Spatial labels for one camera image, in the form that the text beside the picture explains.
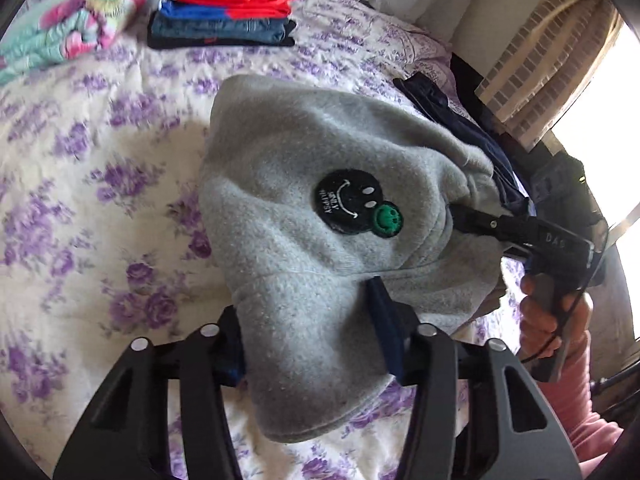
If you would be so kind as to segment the right hand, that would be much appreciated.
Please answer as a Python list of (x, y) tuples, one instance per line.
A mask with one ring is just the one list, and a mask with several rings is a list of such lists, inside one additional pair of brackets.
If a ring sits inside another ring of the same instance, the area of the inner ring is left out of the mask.
[[(524, 358), (529, 358), (542, 349), (544, 344), (554, 335), (558, 328), (558, 320), (549, 312), (544, 310), (534, 299), (536, 289), (533, 275), (526, 275), (521, 280), (521, 291), (525, 297), (520, 303), (521, 311), (521, 352)], [(550, 358), (561, 348), (562, 343), (567, 343), (567, 359), (578, 356), (587, 348), (589, 342), (589, 323), (593, 311), (593, 301), (588, 292), (579, 295), (578, 292), (571, 292), (562, 300), (565, 311), (576, 304), (570, 317), (570, 334), (566, 337), (555, 337), (547, 349), (541, 352), (541, 358)]]

